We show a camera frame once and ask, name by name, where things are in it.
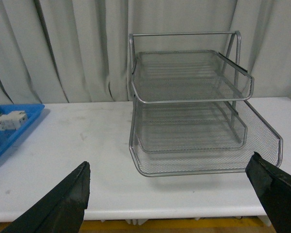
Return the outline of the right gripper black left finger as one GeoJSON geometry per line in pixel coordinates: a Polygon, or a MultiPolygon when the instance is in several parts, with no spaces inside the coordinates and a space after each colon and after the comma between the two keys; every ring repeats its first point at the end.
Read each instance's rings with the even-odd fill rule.
{"type": "Polygon", "coordinates": [[[90,164],[82,162],[3,233],[77,233],[90,196],[90,164]]]}

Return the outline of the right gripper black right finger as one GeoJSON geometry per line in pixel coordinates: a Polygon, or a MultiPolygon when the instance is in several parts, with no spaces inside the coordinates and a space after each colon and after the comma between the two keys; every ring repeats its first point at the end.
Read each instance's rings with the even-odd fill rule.
{"type": "Polygon", "coordinates": [[[257,152],[245,172],[276,232],[291,233],[291,175],[257,152]]]}

